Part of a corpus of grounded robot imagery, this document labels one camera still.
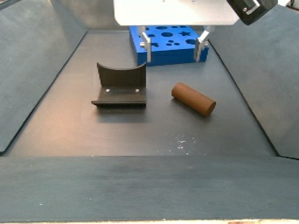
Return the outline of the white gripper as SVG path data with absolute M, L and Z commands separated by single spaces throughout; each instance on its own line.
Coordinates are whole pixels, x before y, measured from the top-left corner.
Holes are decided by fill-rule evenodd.
M 148 62 L 152 61 L 152 41 L 144 25 L 233 25 L 238 20 L 226 0 L 113 0 L 113 10 L 120 25 L 141 25 L 137 34 Z M 196 62 L 206 60 L 209 33 L 202 29 L 194 39 Z

